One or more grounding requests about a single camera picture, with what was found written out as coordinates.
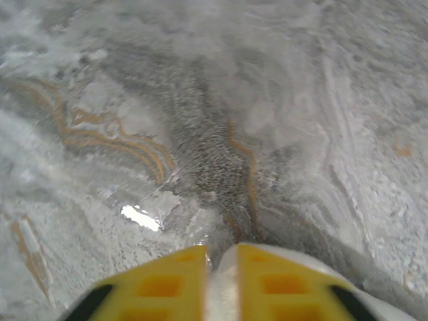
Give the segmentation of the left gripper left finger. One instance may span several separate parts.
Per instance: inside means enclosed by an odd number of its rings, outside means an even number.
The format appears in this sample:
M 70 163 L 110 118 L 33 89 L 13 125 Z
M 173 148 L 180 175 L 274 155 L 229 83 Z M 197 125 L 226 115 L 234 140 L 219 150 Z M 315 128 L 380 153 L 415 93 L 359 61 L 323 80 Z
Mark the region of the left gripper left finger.
M 66 320 L 203 320 L 207 248 L 195 245 L 96 282 Z

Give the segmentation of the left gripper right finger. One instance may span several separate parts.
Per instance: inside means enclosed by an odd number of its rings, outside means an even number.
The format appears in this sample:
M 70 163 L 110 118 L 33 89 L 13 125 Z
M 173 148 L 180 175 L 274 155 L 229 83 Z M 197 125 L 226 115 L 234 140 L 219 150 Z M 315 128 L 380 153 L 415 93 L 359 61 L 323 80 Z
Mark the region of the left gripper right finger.
M 240 320 L 379 320 L 348 282 L 254 245 L 238 245 L 237 277 Z

